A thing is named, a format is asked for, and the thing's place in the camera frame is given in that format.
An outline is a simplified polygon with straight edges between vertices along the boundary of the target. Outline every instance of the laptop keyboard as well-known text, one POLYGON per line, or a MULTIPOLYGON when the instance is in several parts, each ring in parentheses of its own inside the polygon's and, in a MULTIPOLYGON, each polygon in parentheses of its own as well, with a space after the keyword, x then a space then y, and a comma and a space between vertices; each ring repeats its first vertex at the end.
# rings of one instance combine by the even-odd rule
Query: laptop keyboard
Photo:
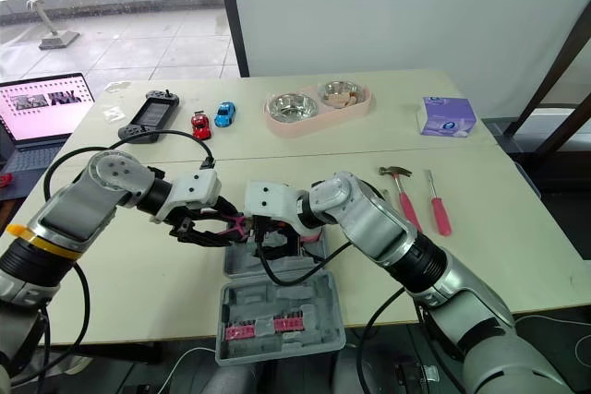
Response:
POLYGON ((45 169, 61 148, 61 146, 57 146, 15 152, 10 157, 10 161, 6 164, 3 173, 45 169))

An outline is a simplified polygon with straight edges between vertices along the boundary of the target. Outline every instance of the white table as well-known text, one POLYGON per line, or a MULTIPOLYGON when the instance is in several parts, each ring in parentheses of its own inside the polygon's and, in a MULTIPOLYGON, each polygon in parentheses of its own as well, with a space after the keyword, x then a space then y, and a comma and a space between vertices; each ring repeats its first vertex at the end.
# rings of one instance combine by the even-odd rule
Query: white table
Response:
MULTIPOLYGON (((495 146, 415 149, 374 153, 219 161, 222 194, 239 208, 248 179, 271 179, 309 187, 335 171, 358 174, 396 196, 392 180, 379 176, 381 165, 400 165, 415 172, 404 179, 426 234, 457 255, 492 286, 515 312, 591 303, 591 273, 511 160, 495 146), (453 235, 435 232, 428 182, 421 171, 431 168, 449 212, 453 235)), ((169 179, 199 168, 199 162, 154 163, 169 179)), ((78 172, 64 167, 54 186, 65 185, 78 172)), ((35 188, 14 222, 26 223, 42 205, 35 188)), ((119 209, 110 226, 80 260, 88 275, 92 314, 86 343, 177 339, 215 334, 223 250, 179 244, 168 226, 149 216, 119 209)), ((0 249, 12 239, 3 235, 0 249)), ((329 229, 331 249, 343 241, 329 229)), ((350 247, 328 268, 334 273, 347 326, 365 324, 398 288, 385 271, 350 247)), ((54 342, 71 342, 82 320, 78 279, 69 273, 49 307, 54 342)), ((379 323, 415 321, 404 295, 379 323)))
MULTIPOLYGON (((354 74, 279 78, 153 80, 122 82, 97 99, 62 152, 86 146, 109 146, 118 141, 117 129, 127 125, 145 101, 148 90, 169 89, 180 97, 169 128, 191 132, 191 116, 204 110, 213 117, 222 101, 237 107, 235 121, 217 128, 211 121, 213 137, 208 146, 218 160, 289 157, 316 154, 345 154, 398 149, 437 149, 496 145, 494 137, 479 122, 470 137, 427 137, 417 131, 416 109, 423 96, 463 97, 440 71, 380 71, 354 74), (376 103, 362 119, 352 120, 298 138, 276 137, 266 126, 263 105, 273 94, 297 91, 335 79, 366 85, 376 103), (103 112, 119 107, 126 118, 109 123, 103 112)), ((162 136, 155 145, 129 145, 126 150, 142 162, 195 161, 203 158, 195 144, 182 137, 162 136)), ((82 165, 89 156, 80 155, 69 164, 82 165)))

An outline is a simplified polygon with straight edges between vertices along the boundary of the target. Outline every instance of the laptop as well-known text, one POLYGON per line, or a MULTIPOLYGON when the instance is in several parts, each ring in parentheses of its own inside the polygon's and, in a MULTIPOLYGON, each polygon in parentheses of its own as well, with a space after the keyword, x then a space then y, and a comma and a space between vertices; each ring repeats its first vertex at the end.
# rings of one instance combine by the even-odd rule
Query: laptop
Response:
POLYGON ((31 191, 93 104, 80 73, 0 83, 0 123, 8 138, 1 173, 13 175, 0 200, 31 191))

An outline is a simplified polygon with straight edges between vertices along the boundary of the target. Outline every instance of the pink screwdriver handle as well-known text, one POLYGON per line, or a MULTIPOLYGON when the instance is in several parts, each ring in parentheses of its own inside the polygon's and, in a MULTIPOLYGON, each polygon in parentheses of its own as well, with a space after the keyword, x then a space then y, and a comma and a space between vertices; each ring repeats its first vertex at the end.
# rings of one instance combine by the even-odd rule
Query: pink screwdriver handle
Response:
POLYGON ((408 220, 411 221, 413 225, 416 226, 419 232, 422 233, 423 229, 421 228, 421 225, 418 223, 418 217, 416 216, 415 209, 413 208, 413 204, 411 203, 410 198, 408 198, 408 195, 406 193, 400 193, 398 197, 400 198, 400 205, 403 207, 404 215, 408 220))
POLYGON ((440 234, 450 235, 452 233, 452 226, 447 217, 447 212, 443 207, 443 201, 439 197, 434 197, 431 199, 431 204, 433 205, 433 213, 435 214, 435 221, 437 222, 440 234))

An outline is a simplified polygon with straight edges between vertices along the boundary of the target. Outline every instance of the yellow ring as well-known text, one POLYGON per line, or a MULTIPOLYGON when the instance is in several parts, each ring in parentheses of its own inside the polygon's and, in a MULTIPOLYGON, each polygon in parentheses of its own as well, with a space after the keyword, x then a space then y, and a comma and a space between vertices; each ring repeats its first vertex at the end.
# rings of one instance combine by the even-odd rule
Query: yellow ring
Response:
POLYGON ((47 251, 51 254, 55 254, 56 256, 68 258, 70 260, 78 260, 82 256, 82 253, 77 253, 46 241, 45 239, 30 231, 26 226, 10 224, 6 227, 6 231, 16 237, 26 240, 31 245, 35 245, 39 249, 47 251))

